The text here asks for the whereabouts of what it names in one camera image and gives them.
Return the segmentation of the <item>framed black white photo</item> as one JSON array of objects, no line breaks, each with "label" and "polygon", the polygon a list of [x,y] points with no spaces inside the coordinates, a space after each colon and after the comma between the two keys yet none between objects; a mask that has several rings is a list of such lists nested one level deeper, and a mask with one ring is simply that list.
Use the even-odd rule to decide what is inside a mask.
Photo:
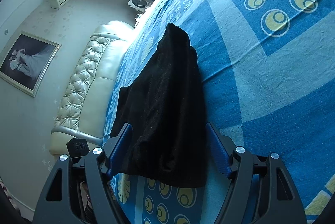
[{"label": "framed black white photo", "polygon": [[40,83],[61,44],[21,31],[1,52],[1,79],[36,97]]}]

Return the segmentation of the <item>blue patterned bed cover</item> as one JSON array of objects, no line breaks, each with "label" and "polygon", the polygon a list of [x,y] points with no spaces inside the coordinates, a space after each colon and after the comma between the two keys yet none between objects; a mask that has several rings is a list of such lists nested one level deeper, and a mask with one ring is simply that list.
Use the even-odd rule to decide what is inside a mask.
[{"label": "blue patterned bed cover", "polygon": [[197,52],[209,121],[253,154],[277,153],[315,223],[334,196],[334,0],[155,0],[121,62],[104,138],[169,23]]}]

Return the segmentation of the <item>white desk fan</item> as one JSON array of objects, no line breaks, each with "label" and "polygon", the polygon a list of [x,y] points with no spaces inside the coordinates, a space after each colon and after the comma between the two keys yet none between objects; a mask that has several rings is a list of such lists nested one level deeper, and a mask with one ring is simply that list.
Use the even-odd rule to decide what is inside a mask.
[{"label": "white desk fan", "polygon": [[146,0],[129,0],[127,5],[135,9],[137,12],[144,13],[145,10],[152,5]]}]

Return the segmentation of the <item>black pants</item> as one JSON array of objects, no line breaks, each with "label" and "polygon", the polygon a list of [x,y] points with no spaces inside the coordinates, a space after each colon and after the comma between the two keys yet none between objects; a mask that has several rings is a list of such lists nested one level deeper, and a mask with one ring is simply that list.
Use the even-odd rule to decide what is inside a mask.
[{"label": "black pants", "polygon": [[133,128],[120,172],[180,188],[206,184],[206,107],[196,50],[168,24],[139,76],[119,92],[111,135]]}]

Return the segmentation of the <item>cream tufted leather headboard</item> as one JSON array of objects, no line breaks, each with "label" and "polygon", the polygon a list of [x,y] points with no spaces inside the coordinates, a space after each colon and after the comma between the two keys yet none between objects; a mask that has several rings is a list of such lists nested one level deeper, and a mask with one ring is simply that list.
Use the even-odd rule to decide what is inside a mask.
[{"label": "cream tufted leather headboard", "polygon": [[66,154],[72,138],[87,140],[90,149],[102,145],[108,102],[133,27],[110,21],[97,27],[85,46],[58,106],[49,152]]}]

